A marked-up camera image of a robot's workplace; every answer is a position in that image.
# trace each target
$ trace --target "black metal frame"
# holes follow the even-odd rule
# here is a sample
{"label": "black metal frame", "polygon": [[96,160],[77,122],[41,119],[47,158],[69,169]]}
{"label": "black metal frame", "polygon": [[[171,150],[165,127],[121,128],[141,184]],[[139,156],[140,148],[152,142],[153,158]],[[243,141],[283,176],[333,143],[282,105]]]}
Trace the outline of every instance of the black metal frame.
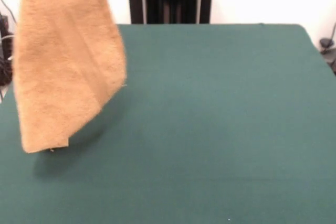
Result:
{"label": "black metal frame", "polygon": [[[160,0],[146,0],[148,3],[154,3],[156,5],[160,4]],[[184,17],[182,17],[183,23],[195,23],[196,20],[194,18],[196,13],[196,1],[189,1],[186,6],[188,9]],[[132,24],[143,24],[143,9],[142,9],[142,0],[130,0],[130,10],[131,10],[131,23]],[[211,14],[211,0],[201,0],[201,13],[200,13],[200,23],[208,24],[210,22],[210,14]],[[149,9],[147,14],[148,23],[162,23],[162,13],[153,12],[153,10]]]}

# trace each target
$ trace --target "green felt surface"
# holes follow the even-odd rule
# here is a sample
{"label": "green felt surface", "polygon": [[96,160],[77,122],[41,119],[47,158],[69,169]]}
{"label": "green felt surface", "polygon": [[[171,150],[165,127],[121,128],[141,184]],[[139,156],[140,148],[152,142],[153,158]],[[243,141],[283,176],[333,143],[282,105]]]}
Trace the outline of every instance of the green felt surface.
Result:
{"label": "green felt surface", "polygon": [[335,223],[336,79],[303,28],[121,32],[127,86],[69,148],[25,154],[8,92],[1,224]]}

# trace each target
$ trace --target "black cable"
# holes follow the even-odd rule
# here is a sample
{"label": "black cable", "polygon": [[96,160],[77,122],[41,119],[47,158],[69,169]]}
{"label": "black cable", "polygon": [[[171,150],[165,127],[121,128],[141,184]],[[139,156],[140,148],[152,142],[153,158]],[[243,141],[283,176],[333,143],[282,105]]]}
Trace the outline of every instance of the black cable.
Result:
{"label": "black cable", "polygon": [[3,3],[3,5],[7,8],[7,10],[9,11],[9,13],[11,14],[11,16],[12,16],[12,18],[14,20],[14,23],[16,23],[16,19],[14,17],[14,14],[13,14],[12,10],[6,5],[6,3],[5,3],[4,0],[0,0],[0,1]]}
{"label": "black cable", "polygon": [[329,40],[327,48],[331,47],[332,39],[335,35],[335,30],[336,30],[336,23],[334,24],[334,28],[332,29],[332,33],[331,33],[330,40]]}

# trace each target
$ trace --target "towel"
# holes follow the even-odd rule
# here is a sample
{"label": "towel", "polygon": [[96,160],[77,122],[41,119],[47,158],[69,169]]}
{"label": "towel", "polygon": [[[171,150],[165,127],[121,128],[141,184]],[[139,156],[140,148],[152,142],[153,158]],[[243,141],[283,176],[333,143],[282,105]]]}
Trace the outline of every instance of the towel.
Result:
{"label": "towel", "polygon": [[21,0],[13,82],[25,152],[68,146],[122,87],[111,16],[107,0]]}

